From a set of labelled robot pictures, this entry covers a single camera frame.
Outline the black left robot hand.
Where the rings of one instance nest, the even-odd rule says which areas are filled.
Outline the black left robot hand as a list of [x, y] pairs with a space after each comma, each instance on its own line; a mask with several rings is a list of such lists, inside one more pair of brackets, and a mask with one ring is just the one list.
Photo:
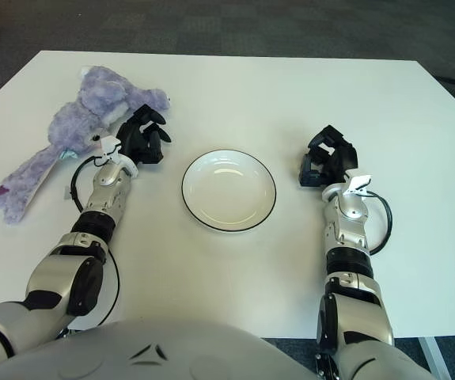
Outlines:
[[119, 128], [116, 138], [121, 142], [119, 152], [136, 165], [158, 164], [163, 159], [161, 142], [171, 143], [168, 133], [162, 129], [164, 117], [144, 104]]

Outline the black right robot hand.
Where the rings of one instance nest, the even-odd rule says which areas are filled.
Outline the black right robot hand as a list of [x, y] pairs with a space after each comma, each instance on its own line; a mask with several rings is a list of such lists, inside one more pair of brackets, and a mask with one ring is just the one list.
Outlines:
[[343, 183], [346, 171], [358, 168], [356, 149], [332, 125], [315, 135], [308, 148], [298, 176], [302, 187]]

